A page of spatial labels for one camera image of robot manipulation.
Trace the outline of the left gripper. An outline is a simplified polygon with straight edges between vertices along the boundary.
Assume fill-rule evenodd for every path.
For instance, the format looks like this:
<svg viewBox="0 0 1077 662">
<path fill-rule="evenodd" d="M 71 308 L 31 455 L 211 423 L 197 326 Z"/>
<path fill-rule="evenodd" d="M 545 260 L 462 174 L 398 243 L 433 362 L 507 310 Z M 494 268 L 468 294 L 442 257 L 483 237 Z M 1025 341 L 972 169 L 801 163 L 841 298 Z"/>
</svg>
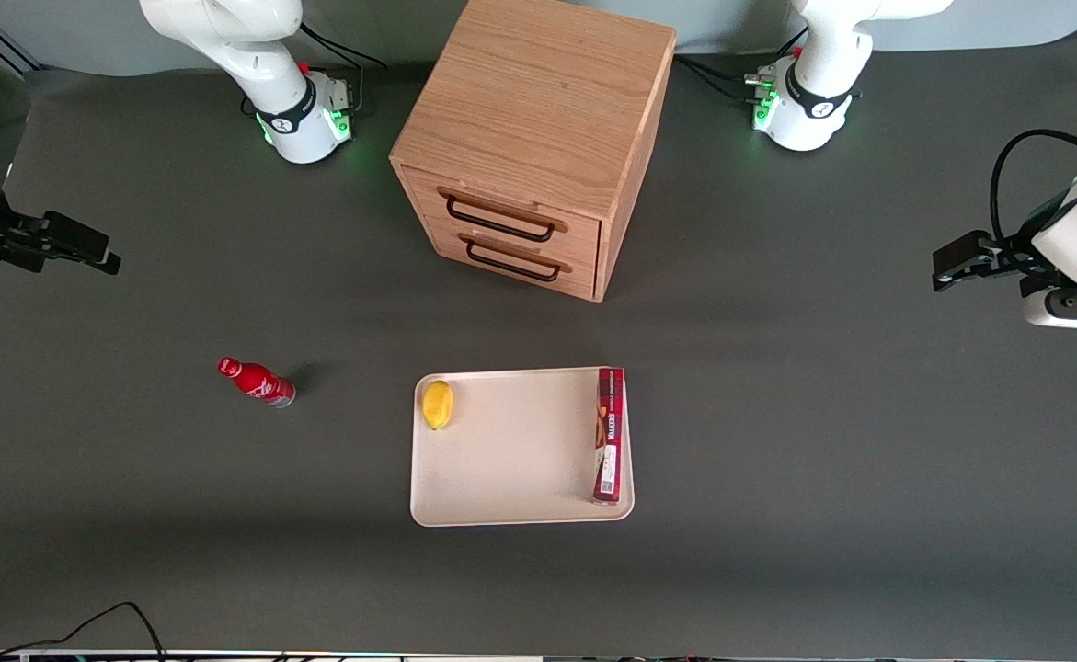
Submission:
<svg viewBox="0 0 1077 662">
<path fill-rule="evenodd" d="M 1017 274 L 1022 313 L 1030 324 L 1077 330 L 1077 281 L 1044 259 L 1025 239 L 995 240 L 975 230 L 937 248 L 932 260 L 934 292 L 969 280 Z"/>
</svg>

